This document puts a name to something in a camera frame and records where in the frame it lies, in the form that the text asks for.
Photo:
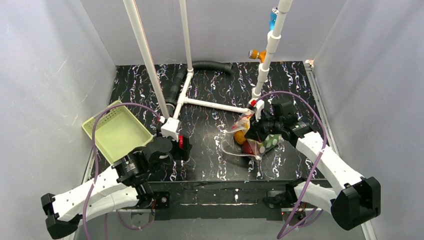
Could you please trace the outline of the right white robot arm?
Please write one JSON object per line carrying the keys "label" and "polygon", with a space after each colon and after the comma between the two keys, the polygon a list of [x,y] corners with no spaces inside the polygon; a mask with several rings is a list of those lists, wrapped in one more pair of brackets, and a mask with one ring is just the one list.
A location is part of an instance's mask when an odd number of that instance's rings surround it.
{"label": "right white robot arm", "polygon": [[293,205],[297,201],[308,203],[330,213],[347,231],[381,214],[381,184],[375,177],[366,178],[347,165],[312,125],[298,120],[289,99],[272,103],[272,113],[264,106],[263,100],[250,102],[254,114],[249,119],[245,138],[268,146],[272,135],[281,136],[313,161],[331,186],[321,187],[303,177],[292,180],[286,183],[283,192],[265,198],[271,207]]}

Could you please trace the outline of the clear polka dot zip bag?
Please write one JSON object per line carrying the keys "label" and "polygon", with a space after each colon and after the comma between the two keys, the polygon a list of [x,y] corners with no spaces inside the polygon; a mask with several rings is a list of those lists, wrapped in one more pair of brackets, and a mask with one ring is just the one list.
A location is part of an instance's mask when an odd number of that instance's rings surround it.
{"label": "clear polka dot zip bag", "polygon": [[222,152],[231,156],[261,160],[266,153],[283,142],[280,134],[269,134],[262,140],[247,138],[253,116],[255,114],[251,110],[241,114],[231,128],[223,132],[220,143]]}

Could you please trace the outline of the red fake apple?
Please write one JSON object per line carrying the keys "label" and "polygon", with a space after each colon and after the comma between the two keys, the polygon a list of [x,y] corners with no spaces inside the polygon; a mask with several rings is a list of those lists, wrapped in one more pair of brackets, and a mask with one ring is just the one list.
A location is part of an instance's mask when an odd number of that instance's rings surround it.
{"label": "red fake apple", "polygon": [[179,147],[180,147],[181,149],[183,149],[183,148],[184,148],[184,139],[183,139],[183,137],[181,137],[181,138],[179,139]]}

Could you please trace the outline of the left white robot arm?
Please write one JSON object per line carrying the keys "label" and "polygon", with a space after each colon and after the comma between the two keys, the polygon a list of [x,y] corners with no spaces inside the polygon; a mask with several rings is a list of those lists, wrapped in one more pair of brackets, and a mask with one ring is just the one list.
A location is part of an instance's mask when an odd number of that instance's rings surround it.
{"label": "left white robot arm", "polygon": [[149,180],[163,174],[166,165],[187,161],[192,147],[186,134],[176,140],[160,135],[131,150],[96,178],[61,194],[46,193],[40,201],[50,237],[69,236],[89,220],[118,209],[161,207],[164,194],[155,193]]}

